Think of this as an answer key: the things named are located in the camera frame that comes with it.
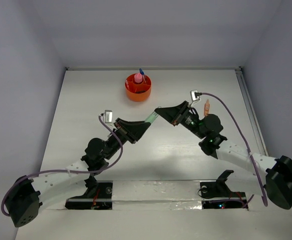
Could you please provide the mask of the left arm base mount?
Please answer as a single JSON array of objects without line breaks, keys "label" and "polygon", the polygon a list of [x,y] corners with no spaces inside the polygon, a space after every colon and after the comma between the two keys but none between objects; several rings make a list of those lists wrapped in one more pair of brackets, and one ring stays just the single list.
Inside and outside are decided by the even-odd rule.
[{"label": "left arm base mount", "polygon": [[85,193],[66,200],[68,210],[111,210],[113,181],[97,181],[90,177],[85,181]]}]

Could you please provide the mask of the clear blue-capped glue bottle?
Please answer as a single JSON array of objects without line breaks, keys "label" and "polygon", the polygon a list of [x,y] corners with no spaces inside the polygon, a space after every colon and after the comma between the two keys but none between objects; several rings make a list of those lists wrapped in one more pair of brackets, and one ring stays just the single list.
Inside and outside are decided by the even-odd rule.
[{"label": "clear blue-capped glue bottle", "polygon": [[143,80],[145,80],[145,73],[142,68],[139,68],[139,73],[142,75]]}]

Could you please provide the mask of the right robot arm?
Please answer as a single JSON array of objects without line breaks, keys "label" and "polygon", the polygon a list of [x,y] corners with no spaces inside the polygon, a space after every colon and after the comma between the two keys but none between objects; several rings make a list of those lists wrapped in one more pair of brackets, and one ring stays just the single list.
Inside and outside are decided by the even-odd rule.
[{"label": "right robot arm", "polygon": [[241,147],[221,135],[223,126],[219,117],[208,114],[199,118],[187,101],[173,107],[155,109],[160,117],[173,126],[182,125],[201,139],[199,146],[203,153],[215,159],[227,161],[243,168],[257,177],[257,187],[262,196],[276,206],[292,208],[292,159],[253,153],[249,146]]}]

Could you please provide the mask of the green highlighter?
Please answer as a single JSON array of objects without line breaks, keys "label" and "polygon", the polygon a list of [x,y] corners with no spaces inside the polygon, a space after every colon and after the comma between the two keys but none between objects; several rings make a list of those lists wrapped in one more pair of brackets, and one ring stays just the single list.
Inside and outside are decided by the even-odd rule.
[{"label": "green highlighter", "polygon": [[146,123],[152,124],[159,115],[153,111],[145,120]]}]

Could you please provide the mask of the black handled scissors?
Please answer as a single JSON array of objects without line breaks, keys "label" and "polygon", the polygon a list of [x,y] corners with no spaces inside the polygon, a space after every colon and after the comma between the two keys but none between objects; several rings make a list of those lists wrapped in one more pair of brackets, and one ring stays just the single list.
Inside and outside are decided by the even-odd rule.
[{"label": "black handled scissors", "polygon": [[147,91],[145,90],[142,90],[142,91],[137,91],[136,94],[143,94],[143,93],[146,93]]}]

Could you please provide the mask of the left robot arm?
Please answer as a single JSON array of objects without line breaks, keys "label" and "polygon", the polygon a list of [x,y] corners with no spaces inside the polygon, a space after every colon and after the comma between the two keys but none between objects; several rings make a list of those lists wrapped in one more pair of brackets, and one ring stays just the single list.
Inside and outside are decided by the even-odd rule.
[{"label": "left robot arm", "polygon": [[43,210],[71,198],[79,187],[83,196],[95,195],[95,176],[115,166],[122,158],[124,144],[137,143],[152,124],[152,120],[126,121],[117,118],[111,129],[99,116],[100,123],[110,132],[107,140],[93,138],[84,156],[62,169],[48,169],[19,177],[5,193],[0,210],[16,228],[34,220]]}]

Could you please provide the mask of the pink glue stick tube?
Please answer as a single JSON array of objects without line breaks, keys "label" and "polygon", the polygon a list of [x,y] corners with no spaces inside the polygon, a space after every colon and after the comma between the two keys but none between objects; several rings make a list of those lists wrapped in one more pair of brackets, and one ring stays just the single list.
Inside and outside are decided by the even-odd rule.
[{"label": "pink glue stick tube", "polygon": [[141,73],[136,73],[134,75],[134,83],[135,84],[141,84],[143,82],[143,75]]}]

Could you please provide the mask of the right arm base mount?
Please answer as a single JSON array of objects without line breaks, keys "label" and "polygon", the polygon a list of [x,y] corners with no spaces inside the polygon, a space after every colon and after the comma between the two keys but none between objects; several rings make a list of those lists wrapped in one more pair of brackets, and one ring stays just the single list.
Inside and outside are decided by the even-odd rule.
[{"label": "right arm base mount", "polygon": [[204,210],[248,209],[244,192],[231,191],[226,185],[233,170],[225,170],[216,180],[200,182],[197,194],[202,199]]}]

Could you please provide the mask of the orange highlighter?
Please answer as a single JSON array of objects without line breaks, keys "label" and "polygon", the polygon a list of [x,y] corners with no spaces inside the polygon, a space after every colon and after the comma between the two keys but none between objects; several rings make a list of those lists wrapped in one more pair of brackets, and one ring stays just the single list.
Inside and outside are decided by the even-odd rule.
[{"label": "orange highlighter", "polygon": [[204,116],[207,116],[209,114],[209,111],[210,111],[210,102],[207,99],[204,104]]}]

